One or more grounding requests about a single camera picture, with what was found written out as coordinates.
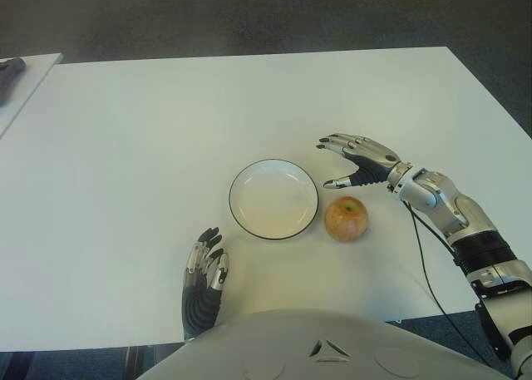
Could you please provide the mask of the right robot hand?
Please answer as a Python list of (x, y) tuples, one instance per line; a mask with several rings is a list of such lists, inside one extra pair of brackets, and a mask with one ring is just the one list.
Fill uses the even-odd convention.
[(394, 151), (365, 136), (335, 133), (321, 138), (316, 147), (319, 150), (332, 151), (357, 167), (350, 175), (326, 181), (323, 184), (326, 189), (385, 182), (392, 169), (401, 162)]

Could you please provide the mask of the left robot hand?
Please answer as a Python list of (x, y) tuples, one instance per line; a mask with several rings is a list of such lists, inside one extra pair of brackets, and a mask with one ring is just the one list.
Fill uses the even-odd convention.
[(216, 322), (229, 274), (229, 256), (217, 245), (219, 228), (208, 228), (193, 244), (184, 271), (181, 320), (188, 341), (211, 329)]

